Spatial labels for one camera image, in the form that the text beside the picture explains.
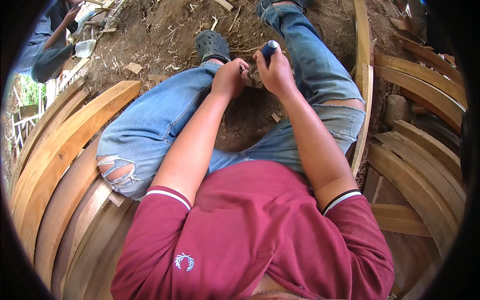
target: blue jeans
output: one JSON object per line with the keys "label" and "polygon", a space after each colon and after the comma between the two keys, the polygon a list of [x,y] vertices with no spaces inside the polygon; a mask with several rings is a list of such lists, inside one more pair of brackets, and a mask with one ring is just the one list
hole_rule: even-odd
{"label": "blue jeans", "polygon": [[[298,89],[345,153],[356,140],[365,113],[322,103],[333,99],[361,100],[357,86],[298,6],[270,5],[263,11],[262,20],[285,39]],[[97,156],[107,157],[98,165],[114,165],[103,174],[104,178],[133,163],[130,173],[107,180],[115,191],[133,199],[145,195],[170,146],[208,95],[219,67],[207,61],[176,74],[136,99],[105,129]],[[214,172],[256,159],[273,160],[303,173],[289,120],[277,124],[246,150],[228,153],[214,149],[209,170]]]}

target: soil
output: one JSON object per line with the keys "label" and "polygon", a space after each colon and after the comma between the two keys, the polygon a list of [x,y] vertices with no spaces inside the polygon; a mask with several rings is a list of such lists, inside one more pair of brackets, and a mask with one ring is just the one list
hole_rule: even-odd
{"label": "soil", "polygon": [[[372,39],[376,39],[374,52],[411,59],[399,46],[399,42],[391,38],[395,29],[389,18],[399,16],[393,1],[365,2]],[[215,30],[227,39],[232,59],[241,57],[253,64],[254,50],[247,50],[259,47],[270,39],[279,41],[285,49],[281,38],[256,16],[256,3],[257,0],[236,0],[232,2],[234,8],[229,12],[213,0],[125,0],[118,12],[108,18],[105,26],[115,27],[117,31],[102,34],[92,59],[82,70],[86,69],[85,86],[90,89],[90,99],[122,80],[141,80],[140,94],[143,94],[155,85],[155,82],[148,80],[153,68],[159,68],[160,74],[173,76],[198,66],[200,59],[194,53],[195,32],[201,26],[202,30],[210,29],[214,23],[212,16],[218,18]],[[229,32],[240,6],[237,22]],[[305,13],[327,47],[347,71],[351,71],[356,55],[353,1],[317,0]],[[67,69],[79,60],[71,59],[66,64]],[[127,65],[130,62],[142,65],[143,69],[138,74],[129,71]],[[379,133],[384,131],[381,122],[382,109],[392,85],[375,79],[373,88],[369,131]],[[246,88],[227,108],[215,146],[225,151],[239,151],[255,144],[276,124],[271,117],[272,113],[276,113],[281,119],[288,117],[275,96],[264,89]],[[365,166],[362,165],[357,176],[360,186],[363,186],[365,175]]]}

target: dark shirt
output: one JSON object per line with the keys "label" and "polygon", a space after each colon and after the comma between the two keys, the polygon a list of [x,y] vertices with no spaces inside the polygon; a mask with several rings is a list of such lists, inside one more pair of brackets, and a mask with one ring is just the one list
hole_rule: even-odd
{"label": "dark shirt", "polygon": [[324,216],[307,182],[272,161],[205,178],[190,206],[161,186],[140,203],[113,278],[114,299],[243,299],[267,273],[305,298],[385,300],[394,281],[365,197]]}

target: shirt sleeve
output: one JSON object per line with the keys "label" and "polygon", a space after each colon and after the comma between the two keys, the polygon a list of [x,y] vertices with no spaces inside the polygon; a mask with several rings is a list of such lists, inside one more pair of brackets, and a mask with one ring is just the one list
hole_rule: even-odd
{"label": "shirt sleeve", "polygon": [[190,202],[175,190],[162,186],[147,190],[117,263],[110,289],[114,299],[135,299],[154,268],[168,270],[190,210]]}
{"label": "shirt sleeve", "polygon": [[352,295],[386,299],[394,281],[392,255],[367,199],[348,191],[325,208],[324,216],[337,226],[350,252]]}

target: person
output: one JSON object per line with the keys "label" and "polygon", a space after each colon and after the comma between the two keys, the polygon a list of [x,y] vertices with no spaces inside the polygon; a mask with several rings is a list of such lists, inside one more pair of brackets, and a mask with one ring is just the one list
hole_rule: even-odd
{"label": "person", "polygon": [[67,29],[75,37],[83,29],[83,22],[90,16],[87,13],[79,22],[75,21],[82,0],[57,0],[48,8],[27,41],[14,71],[31,76],[35,82],[45,83],[57,78],[64,63],[72,55],[89,57],[96,45],[90,39],[76,43],[66,43]]}
{"label": "person", "polygon": [[240,66],[249,66],[231,61],[225,39],[210,30],[195,38],[200,67],[140,96],[103,132],[104,178],[142,199],[113,299],[388,296],[392,257],[345,158],[364,102],[302,14],[310,2],[257,3],[285,39],[296,78],[279,48],[269,63],[254,54],[289,117],[254,146],[214,149],[222,115],[244,87]]}

